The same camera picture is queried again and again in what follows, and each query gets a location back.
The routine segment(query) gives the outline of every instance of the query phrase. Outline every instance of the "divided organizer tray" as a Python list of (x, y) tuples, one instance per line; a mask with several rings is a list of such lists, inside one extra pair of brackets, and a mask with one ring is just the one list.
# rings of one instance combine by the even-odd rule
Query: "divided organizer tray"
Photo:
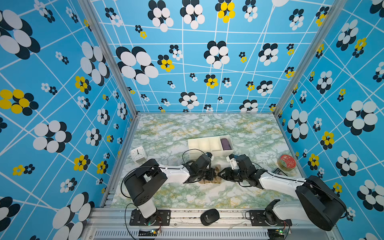
[[(227, 139), (231, 150), (223, 150), (221, 139)], [(215, 157), (227, 157), (234, 152), (231, 136), (202, 137), (188, 139), (188, 149), (200, 149), (203, 152), (210, 152)], [(189, 151), (189, 159), (197, 159), (202, 153), (198, 150)]]

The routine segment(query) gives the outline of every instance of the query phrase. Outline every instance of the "metal bracket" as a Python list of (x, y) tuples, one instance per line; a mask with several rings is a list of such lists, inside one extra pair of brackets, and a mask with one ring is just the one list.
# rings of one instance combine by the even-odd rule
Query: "metal bracket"
[[(250, 210), (249, 211), (249, 215), (251, 217), (251, 223), (252, 223), (253, 227), (271, 226), (268, 223), (266, 223), (264, 212), (265, 212), (264, 210)], [(289, 219), (288, 220), (281, 220), (275, 226), (277, 226), (277, 227), (285, 226), (286, 224), (284, 223), (284, 221), (286, 222), (286, 224), (288, 224), (288, 226), (292, 226), (292, 221)]]
[[(159, 216), (162, 221), (155, 221), (151, 226), (169, 226), (170, 220), (170, 210), (158, 210), (157, 216)], [(129, 221), (130, 226), (146, 226), (145, 218), (141, 215), (141, 212), (138, 209), (135, 209), (131, 212), (131, 220)]]

